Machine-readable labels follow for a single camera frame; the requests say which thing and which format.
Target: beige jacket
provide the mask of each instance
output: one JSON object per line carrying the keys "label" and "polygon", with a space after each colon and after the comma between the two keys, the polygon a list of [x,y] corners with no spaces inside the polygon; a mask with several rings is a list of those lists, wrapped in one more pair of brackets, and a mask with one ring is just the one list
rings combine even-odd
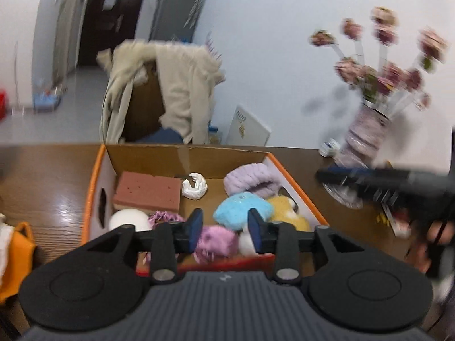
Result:
{"label": "beige jacket", "polygon": [[144,41],[125,41],[114,50],[102,51],[98,63],[110,73],[103,101],[100,138],[118,143],[133,86],[143,83],[144,63],[156,60],[165,113],[164,128],[173,128],[187,144],[204,144],[212,114],[213,88],[224,81],[221,60],[204,46]]}

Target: dark brown tabletop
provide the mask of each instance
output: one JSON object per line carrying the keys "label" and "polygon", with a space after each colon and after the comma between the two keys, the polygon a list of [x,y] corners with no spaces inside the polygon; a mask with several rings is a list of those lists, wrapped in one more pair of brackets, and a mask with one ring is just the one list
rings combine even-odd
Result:
{"label": "dark brown tabletop", "polygon": [[[20,221],[31,224],[40,262],[51,261],[79,245],[87,188],[98,148],[98,145],[0,148],[0,212],[10,225]],[[266,149],[275,154],[332,227],[397,258],[404,257],[409,242],[395,238],[389,227],[376,223],[374,207],[345,208],[315,181],[317,169],[328,165],[330,159],[311,149]],[[26,329],[14,299],[4,309],[19,330]],[[0,340],[4,336],[0,331]]]}

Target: gray ribbed panel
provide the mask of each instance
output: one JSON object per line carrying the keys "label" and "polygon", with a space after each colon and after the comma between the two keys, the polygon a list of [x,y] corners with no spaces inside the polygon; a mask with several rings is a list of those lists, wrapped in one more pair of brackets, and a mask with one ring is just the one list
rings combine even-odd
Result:
{"label": "gray ribbed panel", "polygon": [[21,341],[429,341],[413,329],[393,335],[344,330],[316,314],[297,288],[262,272],[188,273],[153,287],[128,318],[103,330],[50,333],[34,327]]}

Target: gray floor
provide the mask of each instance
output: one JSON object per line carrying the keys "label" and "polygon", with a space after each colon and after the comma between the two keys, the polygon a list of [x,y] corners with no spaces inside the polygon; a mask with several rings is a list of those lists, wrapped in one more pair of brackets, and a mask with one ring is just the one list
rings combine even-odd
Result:
{"label": "gray floor", "polygon": [[68,91],[56,111],[0,121],[0,144],[98,143],[107,82],[101,69],[78,69],[68,78]]}

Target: lavender headband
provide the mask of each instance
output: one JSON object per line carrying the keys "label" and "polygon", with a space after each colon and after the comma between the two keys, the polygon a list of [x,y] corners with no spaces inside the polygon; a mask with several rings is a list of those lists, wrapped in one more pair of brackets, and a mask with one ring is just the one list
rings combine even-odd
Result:
{"label": "lavender headband", "polygon": [[268,199],[281,187],[278,176],[265,164],[242,165],[224,177],[224,189],[228,196],[248,191]]}

